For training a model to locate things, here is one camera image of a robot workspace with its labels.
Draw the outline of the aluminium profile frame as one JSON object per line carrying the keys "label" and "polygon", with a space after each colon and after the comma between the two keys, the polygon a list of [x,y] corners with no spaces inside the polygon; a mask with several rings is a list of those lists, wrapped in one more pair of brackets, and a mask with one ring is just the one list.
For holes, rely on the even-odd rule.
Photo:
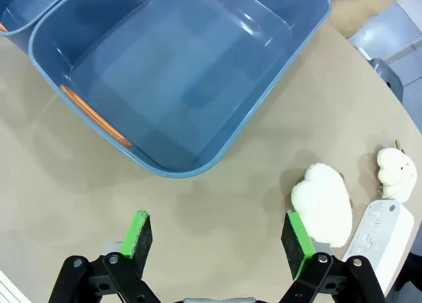
{"label": "aluminium profile frame", "polygon": [[0,303],[31,303],[31,301],[0,270]]}

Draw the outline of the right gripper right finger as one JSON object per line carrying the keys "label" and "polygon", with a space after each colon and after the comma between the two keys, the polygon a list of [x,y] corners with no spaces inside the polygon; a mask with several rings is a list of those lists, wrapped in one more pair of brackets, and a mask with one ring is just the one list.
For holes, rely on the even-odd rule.
{"label": "right gripper right finger", "polygon": [[313,303],[320,293],[334,303],[385,303],[370,261],[358,255],[343,262],[317,252],[298,213],[286,213],[281,241],[293,283],[280,303]]}

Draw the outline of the small white cloud plush keychain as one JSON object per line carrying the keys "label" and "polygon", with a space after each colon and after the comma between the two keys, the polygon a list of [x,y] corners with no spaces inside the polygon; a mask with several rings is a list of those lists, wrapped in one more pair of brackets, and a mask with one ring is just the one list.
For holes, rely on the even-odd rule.
{"label": "small white cloud plush keychain", "polygon": [[403,204],[409,200],[415,187],[417,169],[399,140],[394,143],[394,148],[382,148],[377,153],[379,193],[384,199]]}

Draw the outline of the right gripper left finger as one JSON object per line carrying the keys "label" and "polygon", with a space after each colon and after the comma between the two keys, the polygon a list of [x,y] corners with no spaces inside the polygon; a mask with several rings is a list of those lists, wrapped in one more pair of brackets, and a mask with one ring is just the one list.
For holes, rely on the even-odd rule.
{"label": "right gripper left finger", "polygon": [[150,216],[140,210],[118,250],[92,262],[83,256],[63,262],[48,303],[100,303],[112,294],[122,303],[161,303],[142,280],[151,245]]}

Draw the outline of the large white cloud plush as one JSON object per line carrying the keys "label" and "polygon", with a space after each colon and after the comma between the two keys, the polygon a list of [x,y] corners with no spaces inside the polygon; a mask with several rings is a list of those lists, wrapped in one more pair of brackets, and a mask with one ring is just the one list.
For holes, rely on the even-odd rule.
{"label": "large white cloud plush", "polygon": [[342,176],[315,163],[291,191],[291,203],[309,236],[333,248],[344,246],[351,234],[353,212]]}

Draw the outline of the grey metal table leg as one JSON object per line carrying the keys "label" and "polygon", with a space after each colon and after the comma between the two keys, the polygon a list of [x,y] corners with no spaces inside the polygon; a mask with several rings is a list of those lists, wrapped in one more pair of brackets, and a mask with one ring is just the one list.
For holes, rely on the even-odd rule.
{"label": "grey metal table leg", "polygon": [[404,86],[400,77],[390,68],[390,66],[380,58],[371,58],[364,51],[362,47],[354,48],[365,58],[365,60],[371,65],[375,72],[381,77],[384,83],[390,88],[392,93],[396,96],[400,103],[403,103],[404,98]]}

